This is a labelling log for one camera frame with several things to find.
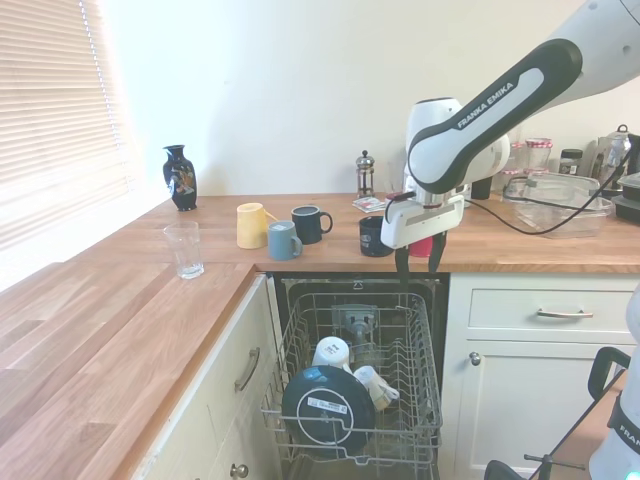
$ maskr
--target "window blind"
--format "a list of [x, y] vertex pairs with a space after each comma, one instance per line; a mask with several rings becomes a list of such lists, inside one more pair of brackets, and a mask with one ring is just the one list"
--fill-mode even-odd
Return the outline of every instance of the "window blind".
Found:
[[0, 0], [0, 250], [127, 195], [97, 0]]

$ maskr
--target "vase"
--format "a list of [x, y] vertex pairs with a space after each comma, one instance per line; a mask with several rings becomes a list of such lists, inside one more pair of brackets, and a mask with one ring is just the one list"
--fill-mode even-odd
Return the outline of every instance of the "vase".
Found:
[[184, 158], [184, 145], [164, 147], [169, 158], [162, 166], [164, 181], [178, 210], [187, 212], [196, 207], [198, 187], [193, 163]]

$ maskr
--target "dark navy mug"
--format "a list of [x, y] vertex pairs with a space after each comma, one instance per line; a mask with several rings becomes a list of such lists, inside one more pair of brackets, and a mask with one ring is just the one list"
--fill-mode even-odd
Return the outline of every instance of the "dark navy mug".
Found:
[[[320, 219], [329, 218], [329, 228], [322, 229]], [[322, 240], [323, 233], [329, 233], [333, 228], [333, 218], [327, 212], [320, 211], [315, 205], [304, 205], [291, 210], [291, 219], [296, 224], [296, 232], [304, 245], [311, 245]]]
[[366, 217], [360, 220], [360, 252], [367, 257], [386, 257], [393, 252], [382, 240], [383, 217]]

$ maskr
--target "dark blue plate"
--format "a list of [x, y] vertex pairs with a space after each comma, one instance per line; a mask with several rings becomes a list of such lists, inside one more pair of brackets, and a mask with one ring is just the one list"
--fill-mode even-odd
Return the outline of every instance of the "dark blue plate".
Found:
[[294, 376], [282, 398], [282, 415], [295, 443], [309, 445], [309, 455], [321, 458], [350, 456], [369, 441], [367, 432], [352, 428], [375, 428], [376, 410], [369, 392], [353, 375], [327, 365], [307, 368]]

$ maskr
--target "white cup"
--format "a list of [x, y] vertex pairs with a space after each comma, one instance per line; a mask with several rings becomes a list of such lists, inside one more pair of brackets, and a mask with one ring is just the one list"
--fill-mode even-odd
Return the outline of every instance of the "white cup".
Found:
[[353, 374], [369, 391], [373, 405], [382, 411], [400, 397], [400, 392], [391, 388], [384, 378], [378, 375], [373, 367], [360, 367]]
[[316, 346], [312, 365], [331, 365], [352, 373], [349, 368], [349, 345], [338, 337], [324, 337]]

